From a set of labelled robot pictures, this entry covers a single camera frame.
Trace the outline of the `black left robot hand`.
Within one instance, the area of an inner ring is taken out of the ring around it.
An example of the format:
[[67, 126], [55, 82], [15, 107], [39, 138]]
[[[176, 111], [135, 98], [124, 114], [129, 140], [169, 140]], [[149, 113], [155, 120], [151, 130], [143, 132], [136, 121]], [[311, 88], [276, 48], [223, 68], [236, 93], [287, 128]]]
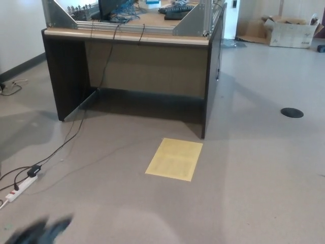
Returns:
[[23, 243], [54, 243], [71, 224], [74, 215], [65, 215], [51, 224], [47, 224], [49, 217], [42, 217], [24, 228], [17, 229], [5, 241], [5, 244]]

